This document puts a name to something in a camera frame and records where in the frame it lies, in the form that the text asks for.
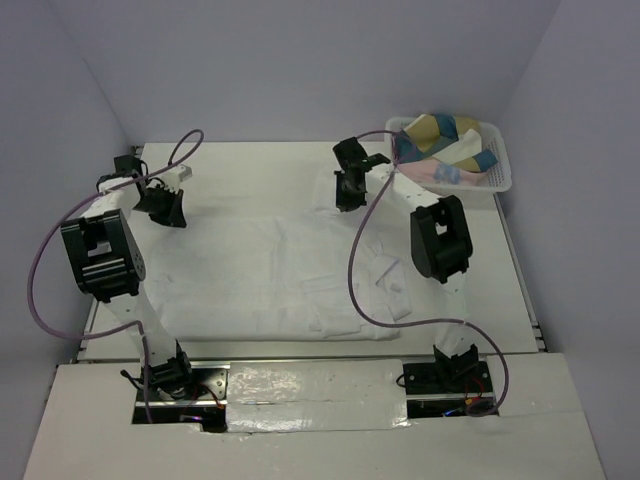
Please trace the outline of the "colourful patchwork shirt in basket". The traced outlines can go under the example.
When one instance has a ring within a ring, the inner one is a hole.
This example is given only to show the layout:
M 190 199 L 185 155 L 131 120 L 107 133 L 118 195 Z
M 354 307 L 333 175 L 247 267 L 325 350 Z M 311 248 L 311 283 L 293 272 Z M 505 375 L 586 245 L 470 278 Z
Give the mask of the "colourful patchwork shirt in basket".
M 482 150 L 480 123 L 470 117 L 447 114 L 423 114 L 404 127 L 392 140 L 392 152 L 399 145 L 410 145 L 423 156 L 434 154 L 449 145 L 474 146 Z

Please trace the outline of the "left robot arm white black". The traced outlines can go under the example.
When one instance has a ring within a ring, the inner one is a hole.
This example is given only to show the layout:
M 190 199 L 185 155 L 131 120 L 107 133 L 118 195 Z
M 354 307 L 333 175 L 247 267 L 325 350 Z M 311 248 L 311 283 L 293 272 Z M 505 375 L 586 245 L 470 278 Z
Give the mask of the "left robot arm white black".
M 62 223 L 62 239 L 79 289 L 104 304 L 120 323 L 141 323 L 141 375 L 136 383 L 183 399 L 193 392 L 196 374 L 145 292 L 146 265 L 128 218 L 138 211 L 160 226 L 184 228 L 181 184 L 192 170 L 182 165 L 142 180 L 142 160 L 123 155 L 114 165 L 115 172 L 97 181 L 100 196 L 79 217 Z

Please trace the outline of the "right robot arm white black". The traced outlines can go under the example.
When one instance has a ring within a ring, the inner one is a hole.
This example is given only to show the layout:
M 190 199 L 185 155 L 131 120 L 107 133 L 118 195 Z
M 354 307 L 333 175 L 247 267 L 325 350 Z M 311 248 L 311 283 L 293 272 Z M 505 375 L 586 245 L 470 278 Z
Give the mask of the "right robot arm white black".
M 398 329 L 398 324 L 384 323 L 371 318 L 360 307 L 353 285 L 354 264 L 358 245 L 366 224 L 376 206 L 396 176 L 396 166 L 383 154 L 369 155 L 357 137 L 338 142 L 333 153 L 339 165 L 336 177 L 336 207 L 341 213 L 353 212 L 366 206 L 358 226 L 347 261 L 347 291 L 357 314 L 368 323 L 386 329 Z M 391 172 L 371 203 L 366 201 L 366 174 L 380 165 L 391 165 Z M 461 200 L 453 195 L 440 198 L 429 206 L 409 209 L 410 253 L 414 267 L 423 277 L 447 283 L 455 274 L 467 272 L 473 245 Z M 434 348 L 435 380 L 444 390 L 456 391 L 465 384 L 479 362 L 478 350 L 448 357 Z

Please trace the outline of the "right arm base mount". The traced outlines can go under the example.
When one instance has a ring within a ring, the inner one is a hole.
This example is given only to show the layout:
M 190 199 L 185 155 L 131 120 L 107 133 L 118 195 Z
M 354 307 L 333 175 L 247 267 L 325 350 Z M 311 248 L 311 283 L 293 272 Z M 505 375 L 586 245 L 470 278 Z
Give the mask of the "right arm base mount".
M 428 362 L 405 363 L 396 378 L 407 397 L 410 419 L 496 414 L 488 364 L 475 344 L 451 356 L 433 347 L 433 354 Z

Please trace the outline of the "white long sleeve shirt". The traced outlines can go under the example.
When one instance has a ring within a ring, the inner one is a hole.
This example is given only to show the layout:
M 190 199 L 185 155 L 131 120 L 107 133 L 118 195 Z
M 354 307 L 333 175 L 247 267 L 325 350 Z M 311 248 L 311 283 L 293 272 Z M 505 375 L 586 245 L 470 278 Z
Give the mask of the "white long sleeve shirt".
M 395 329 L 361 318 L 347 291 L 347 261 L 361 213 L 339 213 L 329 173 L 317 175 L 299 213 L 193 215 L 153 243 L 145 288 L 166 330 L 185 341 L 382 341 Z M 353 285 L 371 318 L 411 312 L 401 261 L 378 232 L 361 237 Z

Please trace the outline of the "silver foil tape panel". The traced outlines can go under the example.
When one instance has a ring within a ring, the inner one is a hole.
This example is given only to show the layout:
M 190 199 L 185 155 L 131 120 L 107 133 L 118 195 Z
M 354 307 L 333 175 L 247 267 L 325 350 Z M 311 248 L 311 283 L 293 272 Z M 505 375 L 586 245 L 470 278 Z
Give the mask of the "silver foil tape panel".
M 231 433 L 376 431 L 409 425 L 399 360 L 233 363 Z

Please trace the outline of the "pink shirt in basket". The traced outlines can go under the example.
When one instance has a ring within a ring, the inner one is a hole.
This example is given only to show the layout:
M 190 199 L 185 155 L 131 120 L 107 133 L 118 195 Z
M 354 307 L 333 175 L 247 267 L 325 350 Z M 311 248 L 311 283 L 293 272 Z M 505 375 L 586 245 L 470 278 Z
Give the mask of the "pink shirt in basket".
M 402 174 L 419 184 L 475 186 L 498 164 L 495 154 L 474 146 L 448 147 L 428 156 L 410 145 L 395 148 Z

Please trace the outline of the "white plastic basket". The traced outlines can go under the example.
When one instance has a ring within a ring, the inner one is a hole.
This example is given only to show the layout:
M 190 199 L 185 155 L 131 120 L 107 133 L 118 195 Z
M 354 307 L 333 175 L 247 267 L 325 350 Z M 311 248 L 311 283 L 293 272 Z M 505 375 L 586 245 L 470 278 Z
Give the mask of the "white plastic basket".
M 490 123 L 422 114 L 393 117 L 385 129 L 385 142 L 399 172 L 430 191 L 491 196 L 512 186 L 503 137 Z

